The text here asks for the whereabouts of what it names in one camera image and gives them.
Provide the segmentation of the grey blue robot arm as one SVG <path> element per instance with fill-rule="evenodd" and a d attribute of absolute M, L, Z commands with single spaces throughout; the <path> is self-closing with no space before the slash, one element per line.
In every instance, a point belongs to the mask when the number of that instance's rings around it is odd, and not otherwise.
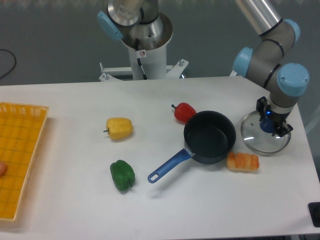
<path fill-rule="evenodd" d="M 304 66 L 280 64 L 298 41 L 300 28 L 294 21 L 282 18 L 268 0 L 238 0 L 236 4 L 261 43 L 237 54 L 233 72 L 269 91 L 269 97 L 256 103 L 260 127 L 283 137 L 292 131 L 287 117 L 310 79 Z M 167 43 L 173 27 L 159 12 L 156 0 L 110 0 L 106 10 L 97 14 L 97 21 L 110 38 L 127 47 L 134 80 L 176 79 L 188 64 L 181 59 L 175 66 L 167 65 Z"/>

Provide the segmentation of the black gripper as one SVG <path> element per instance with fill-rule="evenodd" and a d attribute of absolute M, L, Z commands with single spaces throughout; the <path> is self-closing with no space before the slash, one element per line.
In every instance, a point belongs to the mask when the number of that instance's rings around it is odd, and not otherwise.
<path fill-rule="evenodd" d="M 259 113 L 259 119 L 263 120 L 263 131 L 272 133 L 272 136 L 283 137 L 293 130 L 293 127 L 287 123 L 287 117 L 292 109 L 292 107 L 268 104 L 266 97 L 256 101 L 256 111 Z"/>

